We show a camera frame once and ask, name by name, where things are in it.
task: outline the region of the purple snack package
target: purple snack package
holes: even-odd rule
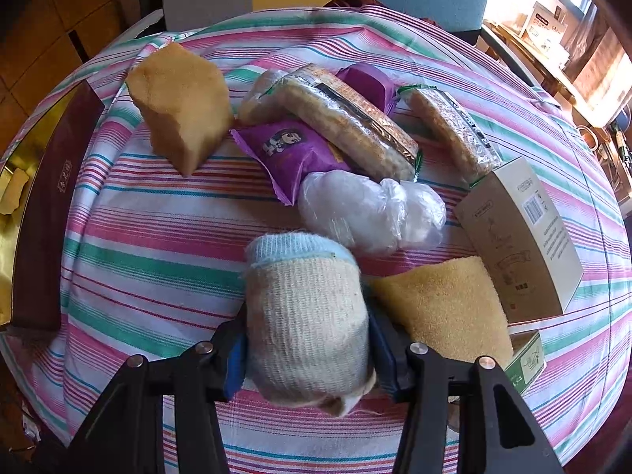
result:
[[[341,69],[336,76],[386,115],[395,108],[397,102],[395,84],[375,66],[359,62]]]
[[[300,121],[231,130],[231,135],[241,151],[263,166],[284,205],[294,205],[307,174],[351,170],[334,145]]]

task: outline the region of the yellow sponge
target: yellow sponge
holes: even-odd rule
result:
[[[479,256],[416,267],[372,288],[394,322],[442,356],[471,362],[486,354],[502,367],[510,363],[507,318]]]
[[[166,156],[182,176],[193,173],[233,126],[222,72],[177,43],[148,56],[126,82],[154,153]]]

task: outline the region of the packaged biscuit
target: packaged biscuit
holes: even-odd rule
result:
[[[286,110],[267,92],[276,81],[287,74],[280,69],[268,69],[259,75],[237,109],[237,117],[242,125],[254,126],[283,118]]]
[[[231,135],[241,151],[263,166],[284,205],[294,205],[300,183],[308,173],[350,171],[335,146],[299,121],[231,130]]]
[[[275,101],[337,146],[375,181],[415,177],[417,143],[335,75],[308,64],[280,79]]]
[[[467,183],[500,167],[502,160],[470,115],[445,91],[427,85],[398,91],[415,115],[450,148],[453,162]]]

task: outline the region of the pink striped fabric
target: pink striped fabric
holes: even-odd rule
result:
[[[235,106],[268,68],[315,62],[336,72],[370,62],[399,85],[449,91],[504,160],[529,160],[569,229],[585,276],[565,315],[511,332],[540,329],[548,366],[525,399],[560,460],[573,457],[608,417],[630,359],[630,248],[612,190],[550,96],[444,31],[381,7],[267,10],[136,39],[102,52],[40,103],[14,145],[79,80],[87,79],[105,103],[68,217],[61,330],[47,346],[0,337],[0,351],[43,421],[68,443],[127,356],[174,356],[211,337],[243,300],[244,247],[263,233],[301,226],[296,210],[276,201],[267,177],[231,138],[187,179],[152,153],[124,79],[171,41],[222,69]],[[403,103],[395,119],[419,142],[421,178],[446,203],[446,237],[434,251],[359,258],[368,277],[474,253],[453,212],[467,187],[447,151]],[[166,469],[175,473],[173,400],[164,410]],[[309,408],[275,408],[246,384],[217,413],[234,473],[387,473],[406,408],[375,391],[350,416],[332,419]],[[456,455],[457,436],[449,432],[446,472],[455,470]]]

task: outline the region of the plastic bag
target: plastic bag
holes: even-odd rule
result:
[[[309,231],[372,256],[435,248],[446,222],[446,206],[428,185],[377,184],[345,171],[307,175],[298,210]]]
[[[397,103],[395,85],[375,66],[359,62],[341,69],[336,76],[386,115],[390,115],[395,109]]]
[[[347,154],[375,181],[415,177],[417,143],[336,76],[308,64],[279,80],[277,102]]]
[[[254,126],[283,118],[286,110],[266,93],[287,74],[280,69],[268,69],[259,75],[237,109],[237,117],[242,124]]]
[[[244,153],[263,166],[274,193],[284,205],[294,205],[306,174],[334,169],[350,171],[336,147],[299,121],[231,130],[231,135]]]
[[[500,167],[502,160],[470,115],[445,91],[425,85],[397,91],[415,115],[448,148],[461,176],[473,184]]]

